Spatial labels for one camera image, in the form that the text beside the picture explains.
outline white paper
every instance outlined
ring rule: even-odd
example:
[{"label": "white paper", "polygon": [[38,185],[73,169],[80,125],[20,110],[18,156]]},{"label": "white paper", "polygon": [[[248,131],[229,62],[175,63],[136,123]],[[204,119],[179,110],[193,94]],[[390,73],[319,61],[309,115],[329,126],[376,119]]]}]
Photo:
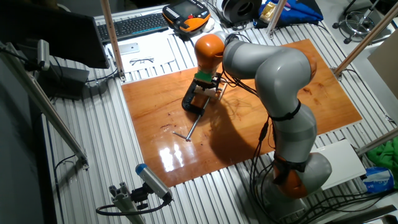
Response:
[{"label": "white paper", "polygon": [[[174,55],[167,37],[167,34],[155,33],[118,42],[119,46],[137,43],[139,47],[139,52],[121,56],[124,72],[133,72],[174,61]],[[106,47],[113,53],[111,44]]]}]

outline keyboard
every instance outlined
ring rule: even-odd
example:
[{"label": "keyboard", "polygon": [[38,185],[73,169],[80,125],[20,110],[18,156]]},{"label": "keyboard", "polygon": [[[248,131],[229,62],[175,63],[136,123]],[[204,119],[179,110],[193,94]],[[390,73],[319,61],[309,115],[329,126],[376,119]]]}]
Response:
[{"label": "keyboard", "polygon": [[[165,31],[168,28],[169,25],[162,13],[139,16],[114,23],[118,40],[126,40],[154,32]],[[111,42],[106,25],[98,26],[98,32],[103,44]]]}]

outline wooden board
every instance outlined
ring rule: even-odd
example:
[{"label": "wooden board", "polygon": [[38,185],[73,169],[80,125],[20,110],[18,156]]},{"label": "wooden board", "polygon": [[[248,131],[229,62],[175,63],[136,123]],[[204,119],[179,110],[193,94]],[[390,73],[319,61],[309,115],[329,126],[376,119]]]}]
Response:
[{"label": "wooden board", "polygon": [[[316,55],[317,74],[298,98],[312,109],[318,134],[362,119],[310,40],[285,46]],[[193,68],[122,86],[144,162],[169,187],[252,158],[267,119],[258,98],[228,87],[221,101],[210,101],[192,142],[172,134],[187,135],[196,119],[181,107],[196,72]],[[245,83],[254,87],[254,80]],[[266,142],[262,145],[262,154],[271,150]]]}]

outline metal pole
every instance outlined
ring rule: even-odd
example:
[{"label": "metal pole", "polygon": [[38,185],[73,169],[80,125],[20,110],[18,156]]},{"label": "metal pole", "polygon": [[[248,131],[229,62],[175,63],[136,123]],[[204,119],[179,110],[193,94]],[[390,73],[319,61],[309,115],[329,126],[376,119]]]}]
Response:
[{"label": "metal pole", "polygon": [[[210,101],[210,98],[211,98],[211,97],[207,98],[207,101],[206,101],[205,105],[203,106],[203,110],[206,109],[207,104],[208,104],[209,101]],[[199,114],[197,120],[196,120],[196,121],[194,122],[194,124],[192,125],[192,128],[191,128],[191,130],[189,130],[189,133],[188,133],[187,136],[183,136],[182,134],[176,133],[175,131],[173,131],[173,134],[176,134],[177,136],[179,136],[179,137],[185,139],[186,141],[191,141],[191,135],[192,135],[193,131],[195,130],[195,128],[198,126],[198,123],[199,123],[200,118],[201,118],[201,115]]]},{"label": "metal pole", "polygon": [[380,146],[381,144],[386,143],[387,141],[390,141],[391,139],[395,138],[398,136],[398,128],[393,129],[392,131],[389,131],[387,134],[384,134],[374,140],[373,142],[370,142],[369,144],[365,145],[364,147],[358,149],[357,153],[358,155],[362,155],[375,147]]},{"label": "metal pole", "polygon": [[333,71],[336,77],[365,49],[366,46],[378,35],[393,18],[398,14],[398,2],[390,9],[384,18],[373,28],[373,30],[356,46],[356,48],[343,60]]},{"label": "metal pole", "polygon": [[120,79],[122,81],[126,81],[126,77],[124,76],[122,57],[120,56],[120,51],[119,51],[118,38],[116,37],[116,31],[114,29],[112,12],[109,6],[109,1],[101,0],[101,7],[102,7],[102,12],[104,13],[106,28],[108,30],[109,39],[111,40],[113,55],[116,60],[116,67],[118,68]]},{"label": "metal pole", "polygon": [[274,28],[279,20],[280,15],[282,14],[282,11],[284,10],[285,4],[287,3],[287,0],[279,0],[278,1],[278,5],[276,7],[274,16],[272,16],[271,21],[268,24],[268,28],[267,28],[267,34],[269,36],[269,38],[273,37],[273,33],[274,33]]},{"label": "metal pole", "polygon": [[[12,44],[7,44],[6,49],[17,54],[17,51]],[[58,131],[59,135],[61,135],[62,139],[68,144],[70,149],[76,154],[79,160],[81,160],[83,163],[83,168],[87,169],[88,161],[86,154],[81,150],[81,147],[77,143],[76,139],[62,121],[61,117],[59,117],[57,111],[52,106],[49,98],[41,89],[36,79],[29,72],[25,71],[23,64],[21,64],[21,61],[18,58],[5,53],[0,53],[0,57],[7,65],[8,69],[17,78],[19,83],[24,87],[35,104],[40,108],[46,118],[49,119],[52,126]]]}]

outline stool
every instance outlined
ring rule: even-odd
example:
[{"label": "stool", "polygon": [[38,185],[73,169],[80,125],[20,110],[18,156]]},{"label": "stool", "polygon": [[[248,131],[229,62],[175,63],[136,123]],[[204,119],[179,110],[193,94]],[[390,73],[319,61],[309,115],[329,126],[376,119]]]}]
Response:
[{"label": "stool", "polygon": [[349,44],[356,35],[367,35],[372,31],[374,23],[369,16],[378,2],[379,0],[376,0],[365,13],[355,11],[350,12],[346,15],[345,19],[332,25],[334,29],[338,29],[345,23],[348,29],[353,31],[353,34],[351,34],[350,37],[345,38],[344,44]]}]

